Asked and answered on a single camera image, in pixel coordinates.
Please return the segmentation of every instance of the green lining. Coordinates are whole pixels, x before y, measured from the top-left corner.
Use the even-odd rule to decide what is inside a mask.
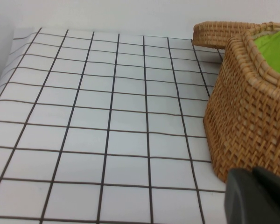
[[[280,72],[280,31],[259,37],[254,42],[268,65]]]

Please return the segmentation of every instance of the table surface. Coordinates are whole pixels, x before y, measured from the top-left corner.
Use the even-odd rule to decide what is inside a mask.
[[[0,80],[0,224],[224,224],[203,127],[224,51],[17,30]]]

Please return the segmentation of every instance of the white wall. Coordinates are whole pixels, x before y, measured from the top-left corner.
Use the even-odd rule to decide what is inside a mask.
[[[209,20],[280,22],[280,0],[0,0],[0,74],[15,27],[62,27],[191,38]]]

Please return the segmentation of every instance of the woven texture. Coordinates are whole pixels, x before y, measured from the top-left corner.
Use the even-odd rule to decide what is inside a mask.
[[[208,48],[225,49],[226,43],[234,35],[255,27],[244,22],[203,22],[194,26],[193,44]]]
[[[226,181],[231,168],[262,166],[280,176],[280,73],[254,39],[280,30],[264,23],[229,39],[203,120],[212,165]]]

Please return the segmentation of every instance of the black object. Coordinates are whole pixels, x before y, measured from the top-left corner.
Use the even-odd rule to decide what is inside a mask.
[[[224,206],[228,224],[280,224],[280,177],[260,167],[231,169]]]

